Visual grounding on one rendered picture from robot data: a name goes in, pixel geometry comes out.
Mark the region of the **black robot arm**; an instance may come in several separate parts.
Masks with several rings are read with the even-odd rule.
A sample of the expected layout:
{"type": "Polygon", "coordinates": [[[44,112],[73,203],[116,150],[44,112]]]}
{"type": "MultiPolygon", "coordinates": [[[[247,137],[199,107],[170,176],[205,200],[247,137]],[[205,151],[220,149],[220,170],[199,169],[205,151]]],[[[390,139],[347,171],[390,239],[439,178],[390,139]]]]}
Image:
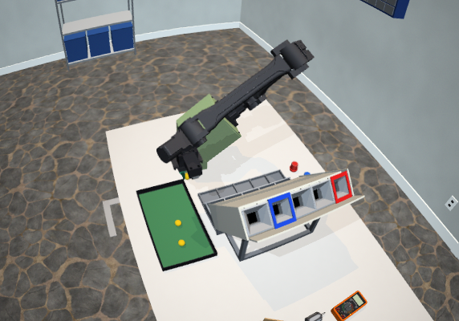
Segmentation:
{"type": "Polygon", "coordinates": [[[186,168],[189,179],[193,180],[199,178],[200,175],[202,175],[202,166],[198,160],[197,148],[207,141],[206,136],[215,129],[224,118],[234,127],[237,127],[238,122],[235,120],[240,117],[240,114],[247,108],[251,111],[252,108],[254,109],[266,100],[266,90],[272,84],[284,75],[288,74],[290,78],[293,79],[301,74],[303,70],[306,70],[309,67],[307,65],[307,60],[311,61],[314,57],[306,48],[302,40],[292,43],[286,40],[276,46],[270,52],[274,56],[274,59],[266,67],[235,88],[221,100],[217,100],[214,105],[200,111],[192,118],[189,117],[185,120],[181,124],[182,126],[180,125],[178,127],[175,136],[171,136],[171,139],[156,149],[158,157],[166,164],[176,157],[179,167],[186,168]],[[285,59],[287,62],[285,62],[285,59]],[[254,102],[255,100],[256,102],[254,102]],[[245,109],[243,109],[242,106],[245,109]],[[205,129],[201,126],[198,119],[205,129]],[[172,139],[173,141],[171,141],[172,139]],[[188,152],[192,148],[193,150],[188,152]],[[182,153],[182,151],[187,151],[187,153],[182,153]]]}

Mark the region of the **blue rectangular band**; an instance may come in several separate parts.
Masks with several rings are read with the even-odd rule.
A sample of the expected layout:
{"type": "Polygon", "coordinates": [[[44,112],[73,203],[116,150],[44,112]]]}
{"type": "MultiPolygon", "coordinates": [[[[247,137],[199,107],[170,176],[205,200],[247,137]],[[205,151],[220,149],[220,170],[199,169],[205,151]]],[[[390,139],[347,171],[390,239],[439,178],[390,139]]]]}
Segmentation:
{"type": "Polygon", "coordinates": [[[293,203],[292,203],[292,200],[291,200],[290,193],[285,193],[283,195],[271,198],[271,199],[268,200],[268,203],[269,203],[270,212],[271,212],[271,216],[272,216],[272,219],[273,219],[273,223],[274,223],[274,228],[275,229],[277,229],[279,227],[282,227],[282,226],[285,226],[285,225],[288,225],[288,224],[290,224],[290,223],[292,223],[294,221],[297,221],[295,213],[294,213],[294,206],[293,206],[293,203]],[[287,198],[287,197],[288,197],[288,200],[289,200],[289,203],[290,203],[290,209],[291,209],[291,212],[292,212],[292,218],[277,224],[276,218],[275,218],[275,215],[274,215],[274,209],[273,209],[272,203],[276,202],[276,201],[280,201],[280,200],[282,200],[284,198],[287,198]]]}

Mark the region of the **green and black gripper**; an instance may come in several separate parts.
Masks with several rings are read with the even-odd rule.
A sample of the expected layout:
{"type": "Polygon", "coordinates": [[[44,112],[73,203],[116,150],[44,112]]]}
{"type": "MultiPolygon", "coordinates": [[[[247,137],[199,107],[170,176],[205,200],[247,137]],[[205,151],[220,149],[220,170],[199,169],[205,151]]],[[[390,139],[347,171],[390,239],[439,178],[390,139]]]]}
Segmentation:
{"type": "MultiPolygon", "coordinates": [[[[191,152],[192,150],[193,150],[193,148],[191,150],[189,150],[188,152],[191,152]]],[[[198,160],[200,161],[200,163],[203,163],[203,159],[202,159],[202,157],[201,157],[199,152],[198,152],[198,160]]],[[[185,167],[181,167],[181,168],[179,167],[176,157],[171,162],[172,162],[172,165],[173,165],[173,169],[174,170],[178,169],[179,174],[182,175],[183,179],[185,179],[185,171],[187,171],[186,168],[185,167]]]]}

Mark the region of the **red plug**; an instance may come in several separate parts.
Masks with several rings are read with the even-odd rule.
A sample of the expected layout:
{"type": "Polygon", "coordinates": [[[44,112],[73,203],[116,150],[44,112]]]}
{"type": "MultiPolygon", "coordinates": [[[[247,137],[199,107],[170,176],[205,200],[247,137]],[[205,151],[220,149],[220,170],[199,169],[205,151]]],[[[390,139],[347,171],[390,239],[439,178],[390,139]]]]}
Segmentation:
{"type": "Polygon", "coordinates": [[[290,166],[290,171],[295,173],[298,170],[298,165],[299,165],[298,162],[293,161],[290,166]]]}

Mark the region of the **red square funnel band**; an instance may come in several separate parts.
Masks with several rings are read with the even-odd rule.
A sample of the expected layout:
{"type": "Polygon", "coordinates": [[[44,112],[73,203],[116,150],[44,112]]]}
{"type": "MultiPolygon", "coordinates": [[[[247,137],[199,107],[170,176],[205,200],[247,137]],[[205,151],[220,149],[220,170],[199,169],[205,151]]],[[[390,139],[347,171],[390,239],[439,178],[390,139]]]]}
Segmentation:
{"type": "Polygon", "coordinates": [[[332,185],[332,188],[333,188],[333,193],[334,193],[335,203],[336,203],[336,204],[339,203],[339,202],[341,202],[341,201],[344,201],[344,200],[348,199],[349,197],[352,197],[352,194],[351,194],[351,187],[350,187],[350,183],[349,183],[349,180],[348,180],[347,171],[342,172],[342,173],[339,173],[339,174],[337,174],[337,175],[334,175],[333,177],[330,177],[330,178],[331,178],[331,185],[332,185]],[[349,192],[349,194],[338,199],[338,198],[337,198],[336,191],[335,191],[335,184],[334,184],[334,181],[333,181],[333,180],[335,180],[335,179],[337,179],[337,178],[340,178],[340,177],[343,177],[343,176],[346,177],[347,187],[348,187],[348,192],[349,192]]]}

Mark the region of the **orange digital multimeter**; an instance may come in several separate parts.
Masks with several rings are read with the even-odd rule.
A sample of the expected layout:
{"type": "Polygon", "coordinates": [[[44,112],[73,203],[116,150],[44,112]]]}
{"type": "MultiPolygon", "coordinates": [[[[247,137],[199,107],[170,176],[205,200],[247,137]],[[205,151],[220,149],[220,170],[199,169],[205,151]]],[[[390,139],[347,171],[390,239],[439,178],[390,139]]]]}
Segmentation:
{"type": "Polygon", "coordinates": [[[337,321],[344,321],[366,304],[367,300],[359,291],[356,291],[348,298],[344,299],[341,303],[333,307],[331,309],[331,313],[337,321]]]}

